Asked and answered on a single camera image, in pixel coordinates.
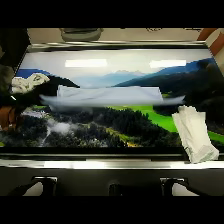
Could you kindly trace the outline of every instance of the leg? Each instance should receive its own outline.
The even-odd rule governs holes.
[[[201,40],[201,41],[206,40],[217,29],[218,28],[204,28],[201,31],[197,40]]]
[[[220,33],[218,38],[213,42],[210,47],[212,54],[215,56],[224,46],[224,33]]]

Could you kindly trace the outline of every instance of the sky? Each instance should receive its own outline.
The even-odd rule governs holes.
[[[135,49],[135,50],[86,50],[27,53],[20,68],[40,69],[51,74],[74,80],[77,76],[104,76],[118,71],[132,72],[138,76],[154,73],[163,68],[151,68],[157,60],[186,60],[210,58],[208,49]],[[66,67],[67,60],[104,59],[102,67]]]

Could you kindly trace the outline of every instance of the television screen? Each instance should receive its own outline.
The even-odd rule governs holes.
[[[15,98],[48,85],[15,130],[0,132],[4,146],[169,154],[182,146],[172,118],[180,105],[205,111],[213,145],[224,145],[224,80],[208,49],[27,53],[14,80]]]

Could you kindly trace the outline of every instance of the crumpled white cloth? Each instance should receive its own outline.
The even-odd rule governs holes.
[[[217,160],[219,151],[212,145],[205,124],[205,112],[194,107],[180,106],[172,115],[182,145],[191,163]]]
[[[27,79],[14,77],[12,79],[13,93],[26,93],[31,91],[35,86],[48,82],[50,79],[42,73],[33,73]]]
[[[163,103],[159,87],[110,87],[81,89],[59,86],[57,97],[43,96],[45,105],[55,109],[72,107],[102,107],[113,105],[134,105]]]

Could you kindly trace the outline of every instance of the landscape picture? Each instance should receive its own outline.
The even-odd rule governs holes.
[[[0,132],[2,146],[143,147],[148,153],[150,148],[158,149],[157,153],[165,148],[169,154],[173,153],[171,148],[181,147],[171,115],[183,104],[206,112],[213,145],[218,149],[224,146],[224,80],[207,49],[28,53],[17,77],[28,78],[34,73],[69,88],[158,87],[163,101],[67,110],[63,103],[69,102],[69,97],[64,97],[63,110],[54,110],[44,102],[32,105],[22,113],[23,123],[17,130]],[[52,102],[59,98],[49,97]]]

